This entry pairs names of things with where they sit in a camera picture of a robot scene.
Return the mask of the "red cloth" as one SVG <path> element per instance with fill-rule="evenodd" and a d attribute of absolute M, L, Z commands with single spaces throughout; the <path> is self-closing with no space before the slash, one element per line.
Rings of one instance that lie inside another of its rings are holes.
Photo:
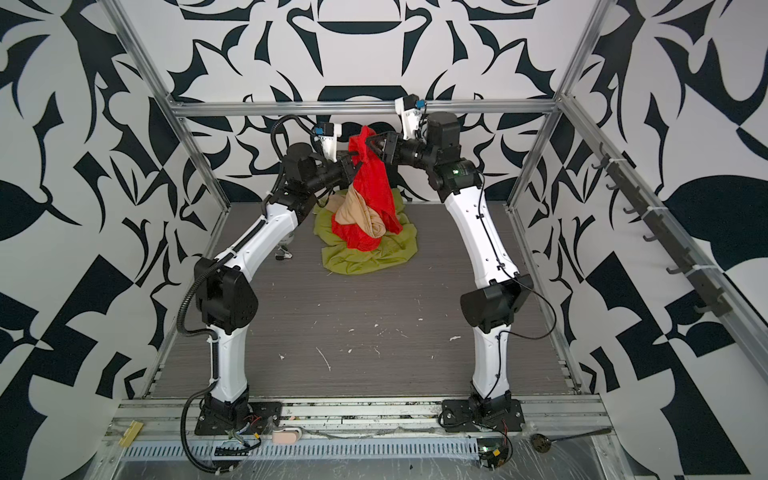
<path fill-rule="evenodd" d="M 349 139 L 349 152 L 357 152 L 360 156 L 360 169 L 350 186 L 354 186 L 364 197 L 367 205 L 381 216 L 386 233 L 399 234 L 403 226 L 397 218 L 385 164 L 366 146 L 366 138 L 372 135 L 375 135 L 375 131 L 369 126 L 363 126 L 358 135 Z M 338 224 L 333 214 L 331 228 L 335 235 L 346 242 L 348 248 L 360 251 L 374 250 L 386 234 L 380 238 L 371 238 L 357 226 Z"/>

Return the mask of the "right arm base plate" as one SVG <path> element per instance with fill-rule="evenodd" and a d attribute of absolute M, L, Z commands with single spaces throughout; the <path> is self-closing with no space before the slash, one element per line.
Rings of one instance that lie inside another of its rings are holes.
<path fill-rule="evenodd" d="M 475 432 L 481 428 L 521 432 L 525 417 L 517 399 L 499 396 L 480 400 L 470 397 L 466 400 L 443 400 L 437 421 L 447 432 Z"/>

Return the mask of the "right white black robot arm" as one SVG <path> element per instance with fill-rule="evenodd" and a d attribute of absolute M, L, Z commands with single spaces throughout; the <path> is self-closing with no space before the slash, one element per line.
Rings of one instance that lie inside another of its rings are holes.
<path fill-rule="evenodd" d="M 508 340 L 540 341 L 555 328 L 532 336 L 511 329 L 515 315 L 534 290 L 530 276 L 518 268 L 502 243 L 489 213 L 485 176 L 462 155 L 461 125 L 456 115 L 437 112 L 405 125 L 402 133 L 386 132 L 365 140 L 387 165 L 424 171 L 429 185 L 455 222 L 468 253 L 476 289 L 460 298 L 474 334 L 475 366 L 469 408 L 479 420 L 507 412 L 512 394 L 507 374 Z"/>

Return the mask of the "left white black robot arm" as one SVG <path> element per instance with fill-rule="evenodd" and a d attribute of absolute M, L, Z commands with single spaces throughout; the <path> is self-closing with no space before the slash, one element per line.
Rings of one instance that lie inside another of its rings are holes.
<path fill-rule="evenodd" d="M 195 264 L 176 329 L 185 337 L 208 338 L 211 378 L 198 394 L 205 420 L 235 429 L 247 423 L 246 333 L 259 307 L 251 281 L 268 255 L 312 212 L 319 194 L 351 185 L 361 166 L 358 153 L 343 151 L 328 160 L 307 143 L 289 146 L 261 215 L 228 248 Z"/>

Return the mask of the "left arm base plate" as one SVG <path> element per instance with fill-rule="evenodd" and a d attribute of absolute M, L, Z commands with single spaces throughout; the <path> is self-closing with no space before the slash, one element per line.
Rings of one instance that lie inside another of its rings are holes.
<path fill-rule="evenodd" d="M 277 401 L 239 402 L 227 404 L 205 400 L 198 415 L 194 434 L 197 436 L 266 434 L 280 424 L 283 404 Z"/>

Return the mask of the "beige cloth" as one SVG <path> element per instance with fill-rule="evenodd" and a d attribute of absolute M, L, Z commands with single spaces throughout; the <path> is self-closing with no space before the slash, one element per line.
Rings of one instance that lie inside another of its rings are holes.
<path fill-rule="evenodd" d="M 334 193 L 325 205 L 335 221 L 342 226 L 357 226 L 371 238 L 380 238 L 386 232 L 381 216 L 366 203 L 364 197 L 350 186 L 346 193 Z"/>

